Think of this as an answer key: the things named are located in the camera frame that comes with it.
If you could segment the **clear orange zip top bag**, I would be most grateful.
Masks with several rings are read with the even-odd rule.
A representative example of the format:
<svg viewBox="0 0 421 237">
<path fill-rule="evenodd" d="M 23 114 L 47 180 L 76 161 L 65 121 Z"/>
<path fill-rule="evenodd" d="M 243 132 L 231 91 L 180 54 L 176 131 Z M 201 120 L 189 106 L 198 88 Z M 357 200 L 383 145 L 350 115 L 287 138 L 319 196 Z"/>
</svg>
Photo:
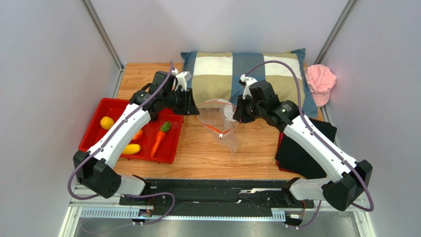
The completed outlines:
<svg viewBox="0 0 421 237">
<path fill-rule="evenodd" d="M 236 106 L 224 99 L 210 99 L 197 105 L 198 122 L 210 130 L 214 138 L 230 152 L 236 153 L 240 141 L 234 131 L 240 123 L 233 119 Z"/>
</svg>

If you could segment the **orange toy carrot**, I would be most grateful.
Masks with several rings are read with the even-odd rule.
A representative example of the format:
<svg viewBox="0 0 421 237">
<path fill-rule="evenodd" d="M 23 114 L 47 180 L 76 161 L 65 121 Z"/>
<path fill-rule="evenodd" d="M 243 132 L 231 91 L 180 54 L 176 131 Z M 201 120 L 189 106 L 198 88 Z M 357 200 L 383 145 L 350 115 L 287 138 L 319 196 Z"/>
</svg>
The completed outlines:
<svg viewBox="0 0 421 237">
<path fill-rule="evenodd" d="M 156 153 L 159 149 L 159 146 L 161 145 L 161 143 L 165 139 L 166 133 L 170 130 L 170 128 L 171 128 L 171 122 L 166 121 L 166 122 L 163 123 L 160 130 L 157 132 L 155 142 L 154 142 L 154 144 L 152 146 L 152 149 L 151 149 L 151 152 L 150 152 L 151 157 L 154 157 L 156 155 Z"/>
</svg>

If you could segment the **orange toy persimmon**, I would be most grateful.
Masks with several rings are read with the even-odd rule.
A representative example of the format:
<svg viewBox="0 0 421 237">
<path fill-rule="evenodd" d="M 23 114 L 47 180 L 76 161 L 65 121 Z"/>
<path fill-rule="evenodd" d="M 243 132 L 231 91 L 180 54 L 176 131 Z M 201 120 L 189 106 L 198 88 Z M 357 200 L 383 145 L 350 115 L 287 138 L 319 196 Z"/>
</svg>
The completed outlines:
<svg viewBox="0 0 421 237">
<path fill-rule="evenodd" d="M 140 129 L 132 138 L 132 141 L 139 141 L 144 136 L 144 132 Z"/>
</svg>

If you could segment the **yellow toy lemon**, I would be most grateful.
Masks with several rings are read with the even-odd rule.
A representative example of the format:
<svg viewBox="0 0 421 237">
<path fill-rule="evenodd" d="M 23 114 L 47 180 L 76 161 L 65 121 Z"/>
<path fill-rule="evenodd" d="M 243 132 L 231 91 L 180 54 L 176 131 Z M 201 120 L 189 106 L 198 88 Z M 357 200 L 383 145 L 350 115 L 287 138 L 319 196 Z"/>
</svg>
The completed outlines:
<svg viewBox="0 0 421 237">
<path fill-rule="evenodd" d="M 141 151 L 139 144 L 128 144 L 122 151 L 123 155 L 134 155 Z"/>
</svg>

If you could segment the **round yellow toy fruit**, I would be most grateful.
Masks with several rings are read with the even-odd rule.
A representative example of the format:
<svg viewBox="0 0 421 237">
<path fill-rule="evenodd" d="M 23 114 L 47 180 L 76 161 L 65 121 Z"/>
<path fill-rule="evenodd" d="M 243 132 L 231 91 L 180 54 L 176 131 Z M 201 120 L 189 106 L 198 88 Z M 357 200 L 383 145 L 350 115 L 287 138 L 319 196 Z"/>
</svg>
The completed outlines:
<svg viewBox="0 0 421 237">
<path fill-rule="evenodd" d="M 104 116 L 100 120 L 100 126 L 105 130 L 110 130 L 113 127 L 114 123 L 114 120 L 108 116 Z"/>
</svg>

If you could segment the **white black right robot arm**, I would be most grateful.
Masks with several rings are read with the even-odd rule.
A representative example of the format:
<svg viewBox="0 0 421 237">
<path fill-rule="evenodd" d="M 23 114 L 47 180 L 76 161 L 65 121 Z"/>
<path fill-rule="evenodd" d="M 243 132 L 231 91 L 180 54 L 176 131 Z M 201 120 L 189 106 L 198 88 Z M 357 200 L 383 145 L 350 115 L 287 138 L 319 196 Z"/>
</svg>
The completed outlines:
<svg viewBox="0 0 421 237">
<path fill-rule="evenodd" d="M 325 171 L 325 178 L 294 178 L 283 191 L 295 200 L 324 200 L 345 211 L 368 188 L 373 167 L 367 160 L 357 161 L 322 134 L 302 110 L 290 100 L 281 102 L 272 85 L 253 78 L 240 79 L 244 87 L 237 97 L 233 119 L 250 123 L 263 119 L 300 145 Z"/>
</svg>

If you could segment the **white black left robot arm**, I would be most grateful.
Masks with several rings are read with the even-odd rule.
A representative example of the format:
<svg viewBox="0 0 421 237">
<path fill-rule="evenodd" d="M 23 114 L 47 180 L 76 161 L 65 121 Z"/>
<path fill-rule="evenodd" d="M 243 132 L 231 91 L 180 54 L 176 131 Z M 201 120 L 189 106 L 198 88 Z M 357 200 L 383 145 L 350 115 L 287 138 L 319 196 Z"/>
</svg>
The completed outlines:
<svg viewBox="0 0 421 237">
<path fill-rule="evenodd" d="M 163 109 L 171 109 L 177 115 L 198 115 L 193 91 L 187 86 L 191 77 L 190 72 L 176 69 L 156 72 L 150 84 L 132 95 L 110 130 L 86 152 L 78 150 L 74 154 L 75 170 L 70 180 L 76 178 L 94 192 L 94 197 L 139 196 L 146 187 L 145 181 L 120 175 L 114 166 L 135 134 Z"/>
</svg>

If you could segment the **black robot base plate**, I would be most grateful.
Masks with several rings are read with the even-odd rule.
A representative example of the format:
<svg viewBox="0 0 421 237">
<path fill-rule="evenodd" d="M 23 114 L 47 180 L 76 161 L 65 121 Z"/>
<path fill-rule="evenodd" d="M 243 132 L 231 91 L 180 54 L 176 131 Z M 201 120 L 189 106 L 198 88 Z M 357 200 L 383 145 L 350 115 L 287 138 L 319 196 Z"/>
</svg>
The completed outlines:
<svg viewBox="0 0 421 237">
<path fill-rule="evenodd" d="M 121 197 L 120 205 L 148 206 L 154 214 L 169 210 L 175 196 L 172 215 L 268 216 L 272 209 L 301 212 L 313 209 L 310 200 L 287 201 L 282 193 L 285 180 L 217 180 L 217 179 L 148 179 L 145 194 L 160 193 L 154 198 Z"/>
</svg>

